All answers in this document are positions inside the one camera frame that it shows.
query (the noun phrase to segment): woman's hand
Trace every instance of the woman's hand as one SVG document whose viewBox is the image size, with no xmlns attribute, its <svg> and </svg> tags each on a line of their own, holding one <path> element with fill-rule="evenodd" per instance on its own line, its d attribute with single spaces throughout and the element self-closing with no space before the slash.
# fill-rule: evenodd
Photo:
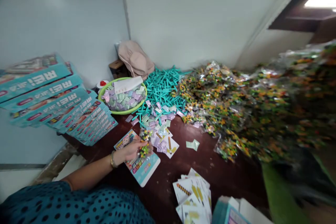
<svg viewBox="0 0 336 224">
<path fill-rule="evenodd" d="M 117 150 L 114 153 L 113 159 L 116 165 L 120 165 L 125 161 L 130 161 L 138 156 L 138 150 L 142 146 L 146 146 L 147 142 L 140 142 L 140 140 L 134 140 L 126 145 L 124 148 Z"/>
</svg>

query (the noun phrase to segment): teal polka dot dress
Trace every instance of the teal polka dot dress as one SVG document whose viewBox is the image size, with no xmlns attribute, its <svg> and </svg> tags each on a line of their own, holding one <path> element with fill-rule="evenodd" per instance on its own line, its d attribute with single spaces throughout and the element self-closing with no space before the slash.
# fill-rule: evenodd
<svg viewBox="0 0 336 224">
<path fill-rule="evenodd" d="M 103 187 L 71 191 L 65 181 L 25 187 L 0 206 L 0 223 L 154 223 L 132 192 Z"/>
</svg>

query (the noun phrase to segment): dark wooden floor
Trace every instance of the dark wooden floor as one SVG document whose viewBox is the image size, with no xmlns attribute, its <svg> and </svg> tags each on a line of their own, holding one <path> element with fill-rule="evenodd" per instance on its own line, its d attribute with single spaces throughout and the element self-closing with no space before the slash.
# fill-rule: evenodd
<svg viewBox="0 0 336 224">
<path fill-rule="evenodd" d="M 130 123 L 125 122 L 127 115 L 114 118 L 119 125 L 92 147 L 84 146 L 68 135 L 64 137 L 77 146 L 78 151 L 90 162 L 100 159 L 110 154 L 114 150 L 113 145 L 132 128 Z M 133 129 L 139 134 L 139 124 Z M 236 163 L 225 162 L 213 151 L 215 139 L 206 133 L 202 134 L 200 129 L 184 124 L 178 116 L 171 122 L 169 130 L 180 147 L 171 159 L 163 153 L 157 153 L 161 163 L 144 188 L 138 185 L 125 165 L 107 175 L 102 183 L 136 193 L 157 223 L 180 223 L 175 211 L 177 200 L 172 183 L 181 174 L 188 174 L 191 167 L 211 185 L 212 210 L 221 195 L 245 198 L 258 208 L 268 207 L 261 169 L 251 159 L 241 154 Z M 186 148 L 185 142 L 194 139 L 200 142 L 197 152 Z"/>
</svg>

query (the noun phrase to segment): window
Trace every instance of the window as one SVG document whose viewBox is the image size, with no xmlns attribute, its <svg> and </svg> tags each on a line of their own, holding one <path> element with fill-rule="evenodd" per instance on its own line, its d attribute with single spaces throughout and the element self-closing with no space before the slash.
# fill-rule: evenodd
<svg viewBox="0 0 336 224">
<path fill-rule="evenodd" d="M 292 0 L 269 29 L 315 32 L 322 20 L 336 16 L 336 0 Z"/>
</svg>

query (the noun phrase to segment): toy box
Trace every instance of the toy box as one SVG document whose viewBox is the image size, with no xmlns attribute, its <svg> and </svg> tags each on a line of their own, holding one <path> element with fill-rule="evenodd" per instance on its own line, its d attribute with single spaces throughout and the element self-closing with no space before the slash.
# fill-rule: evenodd
<svg viewBox="0 0 336 224">
<path fill-rule="evenodd" d="M 82 99 L 87 99 L 88 94 L 83 85 L 68 89 L 49 99 L 41 101 L 29 108 L 11 114 L 11 124 L 19 127 L 44 123 L 54 113 L 66 110 L 79 103 Z"/>
<path fill-rule="evenodd" d="M 105 121 L 99 130 L 93 131 L 90 133 L 91 136 L 86 139 L 86 142 L 84 144 L 87 146 L 94 145 L 103 136 L 105 136 L 109 131 L 111 131 L 117 124 L 118 123 L 113 124 L 110 120 Z"/>
<path fill-rule="evenodd" d="M 85 138 L 88 135 L 88 132 L 93 130 L 101 121 L 107 119 L 107 117 L 111 114 L 109 109 L 103 109 L 95 118 L 93 118 L 87 125 L 82 127 L 80 132 L 76 135 L 78 138 Z"/>
<path fill-rule="evenodd" d="M 131 129 L 119 142 L 116 143 L 114 148 L 116 150 L 124 148 L 134 139 L 140 139 L 140 137 Z M 158 167 L 160 161 L 159 157 L 153 153 L 148 159 L 137 157 L 136 159 L 125 162 L 125 164 L 139 185 L 144 187 Z"/>
<path fill-rule="evenodd" d="M 48 99 L 51 96 L 55 96 L 67 89 L 80 85 L 82 79 L 76 74 L 74 66 L 70 62 L 66 62 L 65 64 L 71 72 L 71 75 L 5 101 L 0 104 L 0 107 L 15 113 Z"/>
<path fill-rule="evenodd" d="M 76 137 L 76 135 L 79 133 L 82 127 L 87 125 L 90 122 L 90 120 L 95 118 L 98 115 L 98 113 L 105 107 L 106 105 L 102 101 L 96 100 L 94 104 L 92 104 L 92 106 L 88 108 L 73 125 L 71 125 L 71 127 L 68 129 L 66 133 L 68 135 Z"/>
<path fill-rule="evenodd" d="M 77 120 L 84 112 L 95 102 L 96 93 L 87 90 L 89 97 L 86 100 L 82 100 L 76 106 L 72 106 L 65 111 L 59 112 L 50 121 L 46 122 L 48 127 L 58 130 L 60 133 L 65 133 L 72 123 Z"/>
<path fill-rule="evenodd" d="M 96 121 L 96 125 L 94 127 L 86 129 L 82 134 L 77 135 L 77 139 L 80 139 L 82 143 L 89 141 L 94 137 L 94 135 L 97 135 L 97 133 L 100 132 L 100 130 L 105 127 L 107 123 L 109 123 L 108 115 L 105 114 L 105 112 L 102 112 L 101 114 L 101 119 Z"/>
<path fill-rule="evenodd" d="M 106 135 L 117 125 L 118 122 L 112 116 L 108 116 L 107 121 L 100 122 L 100 124 L 88 134 L 88 137 L 84 139 L 84 141 L 86 141 L 86 143 L 84 144 L 95 144 L 98 140 L 100 140 L 104 135 Z"/>
<path fill-rule="evenodd" d="M 23 61 L 0 70 L 0 103 L 70 75 L 57 54 Z"/>
</svg>

